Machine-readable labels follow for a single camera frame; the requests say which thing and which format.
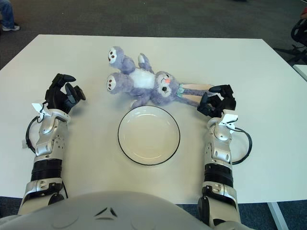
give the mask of sneaker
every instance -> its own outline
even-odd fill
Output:
[[[2,26],[2,30],[3,30],[3,31],[10,31],[10,30],[17,31],[17,30],[20,30],[20,26],[17,25],[17,24],[15,24],[15,25],[14,25],[14,28],[10,29],[10,28],[7,28],[7,27],[5,27],[5,26],[3,25],[3,26]]]

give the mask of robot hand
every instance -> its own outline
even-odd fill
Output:
[[[219,93],[224,99],[221,100],[218,95],[208,97],[205,93],[197,110],[202,114],[210,117],[222,117],[224,109],[235,110],[236,100],[232,96],[234,93],[230,85],[219,85],[209,89],[209,92]]]
[[[76,81],[76,79],[70,75],[59,73],[56,75],[45,95],[48,109],[59,109],[68,114],[80,100],[85,100],[82,89],[69,84],[72,81]],[[66,94],[61,91],[64,85]]]

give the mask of white plate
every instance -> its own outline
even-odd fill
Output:
[[[123,152],[136,163],[161,164],[170,159],[180,142],[179,127],[165,110],[142,106],[128,112],[118,128]]]

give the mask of stuffed bunny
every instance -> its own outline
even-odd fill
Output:
[[[142,53],[138,58],[139,68],[118,46],[111,48],[108,60],[110,65],[120,72],[109,75],[106,88],[112,94],[127,92],[135,96],[136,100],[131,103],[132,109],[146,105],[149,100],[160,105],[177,100],[198,106],[205,92],[209,96],[212,95],[208,91],[211,85],[182,84],[165,71],[155,74],[148,58]]]

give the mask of chair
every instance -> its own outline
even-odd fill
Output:
[[[307,20],[306,19],[301,19],[299,20],[296,25],[293,27],[291,31],[291,37],[293,40],[296,42],[299,42],[303,44],[303,47],[307,46]],[[294,55],[295,57],[287,60],[289,65],[294,65],[297,63],[299,60],[303,60],[307,64],[307,47],[303,50],[300,51],[299,48],[303,47],[296,47],[295,45],[292,45],[293,49],[287,50],[287,49],[279,49],[279,48],[274,48],[274,50],[283,52],[286,54]]]

